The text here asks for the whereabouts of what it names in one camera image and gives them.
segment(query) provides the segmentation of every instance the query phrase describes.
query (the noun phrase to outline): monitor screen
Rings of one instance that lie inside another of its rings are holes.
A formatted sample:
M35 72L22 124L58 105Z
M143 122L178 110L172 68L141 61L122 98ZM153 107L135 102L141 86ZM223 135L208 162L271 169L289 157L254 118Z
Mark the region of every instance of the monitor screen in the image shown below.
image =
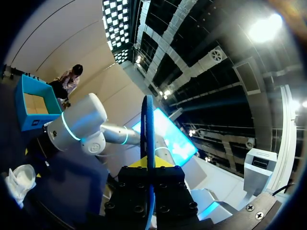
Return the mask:
M159 108L154 110L153 116L154 130L163 136L175 164L184 165L196 153L196 147ZM141 122L132 129L141 132Z

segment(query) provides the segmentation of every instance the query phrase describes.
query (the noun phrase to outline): metal beam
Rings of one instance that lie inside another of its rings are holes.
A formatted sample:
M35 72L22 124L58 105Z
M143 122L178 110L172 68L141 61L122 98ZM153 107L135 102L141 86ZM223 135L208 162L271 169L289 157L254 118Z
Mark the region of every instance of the metal beam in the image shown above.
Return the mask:
M223 91L223 90L227 90L227 89L230 89L230 88L235 87L235 86L238 86L238 85L241 85L241 83L240 83L240 82L236 82L236 83L233 83L233 84L230 84L230 85L226 85L226 86L221 87L221 88L219 88L219 89L211 90L211 91L209 91L209 92L205 92L205 93L202 93L202 94L200 94L200 95L197 95L197 96L194 96L194 97L190 97L190 98L185 99L185 100L183 100L183 101L181 101L181 102L171 104L170 107L171 107L171 106L176 106L176 105L182 104L182 103L184 103L184 102L192 101L192 100L194 100L194 99L197 99L197 98L200 98L200 97L203 97L203 96L206 96L206 95L215 93L215 92L220 92L220 91Z

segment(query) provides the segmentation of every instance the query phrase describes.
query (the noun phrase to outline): blue robot base light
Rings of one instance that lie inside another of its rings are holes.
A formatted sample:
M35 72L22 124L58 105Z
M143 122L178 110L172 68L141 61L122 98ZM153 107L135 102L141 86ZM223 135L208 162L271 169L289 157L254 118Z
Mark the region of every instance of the blue robot base light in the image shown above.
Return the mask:
M77 137L72 133L72 131L68 128L68 125L66 124L66 121L65 121L65 119L64 119L64 112L62 112L61 116L62 116L63 124L64 124L66 130L69 132L69 134L70 134L75 140L80 141L81 139L80 139L80 138L77 138Z
M215 210L217 207L219 206L219 204L217 202L213 202L212 204L209 205L209 207L207 207L203 212L201 212L200 214L197 215L199 220L203 220L205 219L210 213L213 212L213 210Z
M125 139L125 141L124 141L123 143L121 143L121 145L126 144L126 142L127 142L127 140L128 140L128 129L127 129L127 127L125 127L125 126L124 126L124 128L126 129L126 139Z

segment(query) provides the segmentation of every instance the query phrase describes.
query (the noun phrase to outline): floor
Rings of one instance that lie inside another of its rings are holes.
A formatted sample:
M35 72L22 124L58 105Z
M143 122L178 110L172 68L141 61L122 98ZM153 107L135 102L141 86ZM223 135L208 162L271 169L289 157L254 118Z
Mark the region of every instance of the floor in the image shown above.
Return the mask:
M14 84L0 83L0 172L24 164L27 143L40 129L21 132L14 105ZM36 178L33 193L66 223L85 221L85 213L99 213L108 171L77 143L50 159L51 175Z

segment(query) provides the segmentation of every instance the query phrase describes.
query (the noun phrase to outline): woman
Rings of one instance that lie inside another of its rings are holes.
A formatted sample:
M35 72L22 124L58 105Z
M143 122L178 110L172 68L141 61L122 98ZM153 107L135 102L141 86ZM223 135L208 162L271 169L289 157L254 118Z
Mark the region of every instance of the woman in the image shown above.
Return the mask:
M57 98L66 99L79 84L79 76L83 72L83 66L78 64L72 69L63 73L59 78L55 78L49 85L52 86Z

